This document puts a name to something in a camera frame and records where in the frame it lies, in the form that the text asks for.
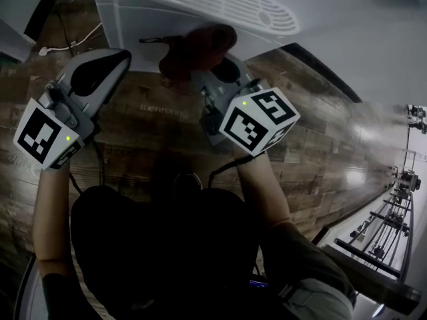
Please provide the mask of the grey framed partition panel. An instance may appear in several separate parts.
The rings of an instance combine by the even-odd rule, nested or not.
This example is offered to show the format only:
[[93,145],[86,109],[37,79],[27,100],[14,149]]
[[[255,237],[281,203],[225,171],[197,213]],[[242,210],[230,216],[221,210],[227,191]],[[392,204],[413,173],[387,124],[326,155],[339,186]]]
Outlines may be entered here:
[[13,320],[48,320],[48,311],[36,257],[33,255],[19,286]]

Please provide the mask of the person's right black shoe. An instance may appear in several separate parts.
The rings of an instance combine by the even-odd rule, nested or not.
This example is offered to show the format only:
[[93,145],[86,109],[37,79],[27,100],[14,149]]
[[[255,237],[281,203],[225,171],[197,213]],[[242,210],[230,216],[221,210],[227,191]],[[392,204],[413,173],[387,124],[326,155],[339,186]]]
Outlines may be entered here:
[[173,188],[177,192],[201,191],[203,185],[195,173],[179,173],[174,179]]

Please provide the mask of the person's left forearm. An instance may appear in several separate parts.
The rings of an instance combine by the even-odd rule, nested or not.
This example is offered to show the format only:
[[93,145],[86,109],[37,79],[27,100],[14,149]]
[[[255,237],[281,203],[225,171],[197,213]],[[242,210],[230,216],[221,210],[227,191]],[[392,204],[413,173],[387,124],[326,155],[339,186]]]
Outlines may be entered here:
[[42,171],[33,216],[33,246],[41,275],[76,278],[69,232],[69,165]]

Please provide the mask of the white water dispenser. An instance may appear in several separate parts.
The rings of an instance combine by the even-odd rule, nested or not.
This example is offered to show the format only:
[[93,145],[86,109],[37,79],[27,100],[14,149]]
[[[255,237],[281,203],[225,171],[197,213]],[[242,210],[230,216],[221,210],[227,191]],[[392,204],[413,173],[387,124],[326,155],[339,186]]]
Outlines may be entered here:
[[131,70],[159,71],[167,46],[140,39],[186,35],[214,24],[232,26],[241,61],[284,45],[300,26],[290,8],[276,0],[95,0],[108,44],[132,54]]

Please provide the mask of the black metal rig frame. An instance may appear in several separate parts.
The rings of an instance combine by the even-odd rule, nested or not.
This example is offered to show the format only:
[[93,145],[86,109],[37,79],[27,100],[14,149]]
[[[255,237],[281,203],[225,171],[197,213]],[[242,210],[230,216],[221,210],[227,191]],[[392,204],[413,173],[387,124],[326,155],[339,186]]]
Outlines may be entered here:
[[406,278],[414,234],[414,198],[421,180],[414,171],[419,154],[405,151],[405,162],[395,166],[389,195],[381,206],[350,233],[349,239],[335,239],[334,245],[375,272],[397,281]]

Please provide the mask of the brown wiping cloth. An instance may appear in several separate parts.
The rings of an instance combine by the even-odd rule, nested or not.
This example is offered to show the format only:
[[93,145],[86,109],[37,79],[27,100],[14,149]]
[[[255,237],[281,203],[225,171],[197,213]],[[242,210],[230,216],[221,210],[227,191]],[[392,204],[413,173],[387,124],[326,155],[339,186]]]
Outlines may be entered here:
[[235,29],[216,24],[194,29],[185,36],[140,39],[140,43],[163,43],[169,46],[159,62],[159,71],[169,80],[188,81],[194,70],[209,70],[219,65],[237,43]]

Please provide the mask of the dark grey printed T-shirt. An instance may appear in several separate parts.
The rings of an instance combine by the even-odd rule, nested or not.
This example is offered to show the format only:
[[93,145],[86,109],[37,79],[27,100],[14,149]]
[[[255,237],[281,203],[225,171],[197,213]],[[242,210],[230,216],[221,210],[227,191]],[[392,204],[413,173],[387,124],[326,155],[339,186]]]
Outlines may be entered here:
[[[74,267],[115,320],[299,320],[278,293],[309,278],[356,302],[346,275],[297,228],[261,235],[250,206],[223,189],[151,208],[91,187],[69,208],[69,232]],[[101,320],[77,277],[46,275],[43,291],[49,320]]]

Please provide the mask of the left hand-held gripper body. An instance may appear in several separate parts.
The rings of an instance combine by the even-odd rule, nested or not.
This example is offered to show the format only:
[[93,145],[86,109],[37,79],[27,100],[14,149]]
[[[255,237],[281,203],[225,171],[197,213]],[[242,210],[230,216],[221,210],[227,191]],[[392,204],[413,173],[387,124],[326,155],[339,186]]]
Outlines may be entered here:
[[42,170],[62,168],[94,138],[101,91],[84,92],[87,95],[80,96],[51,81],[37,100],[29,100],[13,143]]

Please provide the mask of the person's right forearm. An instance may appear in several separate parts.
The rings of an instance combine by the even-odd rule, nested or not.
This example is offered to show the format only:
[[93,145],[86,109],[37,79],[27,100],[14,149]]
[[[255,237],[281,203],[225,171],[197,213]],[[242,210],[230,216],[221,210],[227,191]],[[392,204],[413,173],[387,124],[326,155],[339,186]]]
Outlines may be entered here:
[[296,229],[267,153],[238,165],[238,175],[244,200],[252,209],[261,235],[272,229]]

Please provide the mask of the light grey hip bag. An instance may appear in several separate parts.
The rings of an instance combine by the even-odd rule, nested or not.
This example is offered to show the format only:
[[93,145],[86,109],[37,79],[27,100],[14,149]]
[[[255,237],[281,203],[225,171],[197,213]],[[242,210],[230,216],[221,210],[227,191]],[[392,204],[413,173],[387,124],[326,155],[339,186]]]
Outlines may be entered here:
[[299,320],[352,320],[350,300],[341,291],[317,279],[286,285],[278,295],[282,305]]

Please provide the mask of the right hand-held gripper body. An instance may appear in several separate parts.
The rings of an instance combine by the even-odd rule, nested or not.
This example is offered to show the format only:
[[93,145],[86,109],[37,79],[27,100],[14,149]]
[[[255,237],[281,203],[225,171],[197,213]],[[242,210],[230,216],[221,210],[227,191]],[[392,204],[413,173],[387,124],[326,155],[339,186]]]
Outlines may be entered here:
[[282,91],[261,79],[208,83],[201,93],[205,107],[200,123],[215,147],[228,139],[256,156],[278,143],[300,118]]

